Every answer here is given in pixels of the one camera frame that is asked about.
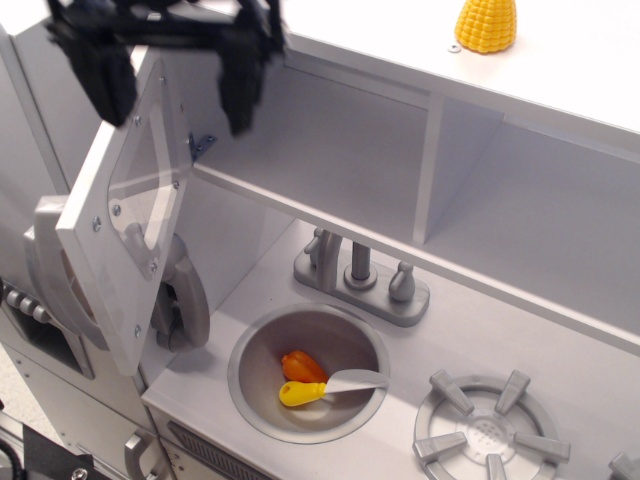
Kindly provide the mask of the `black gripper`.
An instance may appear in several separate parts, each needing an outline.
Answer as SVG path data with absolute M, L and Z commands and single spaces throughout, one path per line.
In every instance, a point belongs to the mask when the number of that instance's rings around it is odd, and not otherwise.
M 284 51 L 278 1 L 240 1 L 232 20 L 195 20 L 171 11 L 178 1 L 48 1 L 48 30 L 66 47 L 72 70 L 100 118 L 121 127 L 137 98 L 124 46 L 219 53 L 218 89 L 232 136 L 249 131 L 261 101 L 265 53 Z

